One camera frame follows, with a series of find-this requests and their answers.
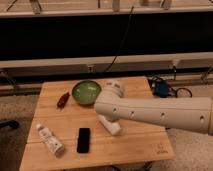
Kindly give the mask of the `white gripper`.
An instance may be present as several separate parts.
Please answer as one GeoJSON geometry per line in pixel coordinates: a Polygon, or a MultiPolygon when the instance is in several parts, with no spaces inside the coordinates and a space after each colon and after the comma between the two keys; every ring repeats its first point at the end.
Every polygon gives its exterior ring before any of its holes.
{"type": "Polygon", "coordinates": [[[111,135],[117,135],[121,131],[121,126],[118,122],[109,122],[104,116],[98,116],[99,121],[111,135]]]}

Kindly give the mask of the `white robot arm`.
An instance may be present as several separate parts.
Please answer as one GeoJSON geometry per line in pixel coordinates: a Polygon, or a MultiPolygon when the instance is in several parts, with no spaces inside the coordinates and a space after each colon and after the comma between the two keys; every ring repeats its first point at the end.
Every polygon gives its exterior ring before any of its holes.
{"type": "Polygon", "coordinates": [[[96,99],[94,109],[108,122],[133,120],[213,136],[213,99],[125,98],[118,80],[107,80],[96,99]]]}

